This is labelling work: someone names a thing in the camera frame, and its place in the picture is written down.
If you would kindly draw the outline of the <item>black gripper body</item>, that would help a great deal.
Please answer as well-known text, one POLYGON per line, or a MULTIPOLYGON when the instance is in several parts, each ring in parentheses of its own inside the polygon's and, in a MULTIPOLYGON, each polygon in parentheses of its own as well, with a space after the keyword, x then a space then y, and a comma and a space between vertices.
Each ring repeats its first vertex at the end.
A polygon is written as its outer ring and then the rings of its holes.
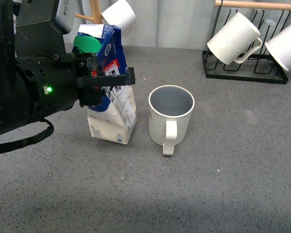
POLYGON ((15 97, 15 124, 24 126, 43 120, 54 113, 66 111, 79 100, 81 106, 99 105, 104 97, 101 87, 78 88, 76 54, 68 61, 47 57, 17 57, 16 76, 23 85, 15 97))

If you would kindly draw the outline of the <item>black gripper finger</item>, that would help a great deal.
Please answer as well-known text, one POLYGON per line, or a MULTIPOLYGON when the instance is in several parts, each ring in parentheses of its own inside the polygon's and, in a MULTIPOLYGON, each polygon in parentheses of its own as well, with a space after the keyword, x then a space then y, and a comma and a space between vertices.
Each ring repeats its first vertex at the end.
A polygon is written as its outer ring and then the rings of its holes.
POLYGON ((135 73, 133 67, 126 68, 126 74, 113 76, 79 77, 78 88, 93 88, 104 86, 125 86, 135 84, 135 73))
POLYGON ((92 72, 97 70, 97 57, 95 53, 76 54, 77 77, 92 77, 92 72))

